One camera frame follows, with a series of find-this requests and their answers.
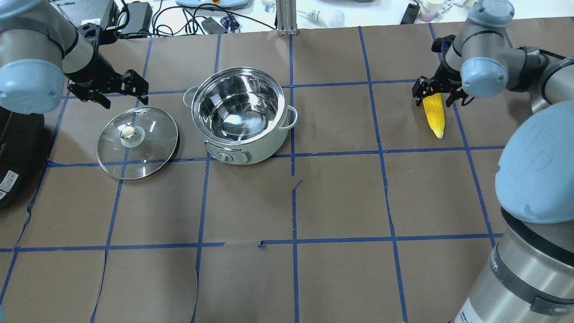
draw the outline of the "white cup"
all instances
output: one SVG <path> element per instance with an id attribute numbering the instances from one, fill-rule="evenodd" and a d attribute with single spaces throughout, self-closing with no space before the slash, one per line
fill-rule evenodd
<path id="1" fill-rule="evenodd" d="M 441 5 L 445 0 L 425 0 L 422 2 L 419 18 L 424 22 L 431 22 L 435 19 Z"/>

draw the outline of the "robotic arm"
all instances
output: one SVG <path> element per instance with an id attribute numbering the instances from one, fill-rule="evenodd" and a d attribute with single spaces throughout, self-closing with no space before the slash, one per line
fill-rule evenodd
<path id="1" fill-rule="evenodd" d="M 530 92 L 535 113 L 506 144 L 495 189 L 508 230 L 492 250 L 452 323 L 551 323 L 574 312 L 574 55 L 505 47 L 514 8 L 480 0 L 458 36 L 433 43 L 443 59 L 419 77 L 419 105 Z"/>
<path id="2" fill-rule="evenodd" d="M 48 1 L 0 1 L 0 106 L 22 114 L 51 111 L 60 104 L 63 75 L 79 99 L 106 109 L 106 93 L 148 103 L 148 83 L 133 70 L 115 72 Z"/>

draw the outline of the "black phone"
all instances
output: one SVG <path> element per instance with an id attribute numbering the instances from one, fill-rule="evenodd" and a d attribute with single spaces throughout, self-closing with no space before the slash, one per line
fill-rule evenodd
<path id="1" fill-rule="evenodd" d="M 421 6 L 409 3 L 409 6 L 405 10 L 405 15 L 402 16 L 401 25 L 413 24 L 417 19 L 419 10 L 421 10 Z"/>

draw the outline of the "metal post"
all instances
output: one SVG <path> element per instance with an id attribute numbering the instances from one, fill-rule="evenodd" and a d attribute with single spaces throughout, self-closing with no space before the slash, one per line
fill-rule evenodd
<path id="1" fill-rule="evenodd" d="M 295 0 L 277 0 L 277 34 L 298 34 Z"/>

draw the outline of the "metal bowl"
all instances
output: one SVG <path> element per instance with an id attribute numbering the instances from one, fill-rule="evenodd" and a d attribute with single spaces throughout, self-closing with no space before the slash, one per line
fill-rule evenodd
<path id="1" fill-rule="evenodd" d="M 285 97 L 269 74 L 250 67 L 228 68 L 205 80 L 193 96 L 199 131 L 224 145 L 259 140 L 281 121 Z"/>

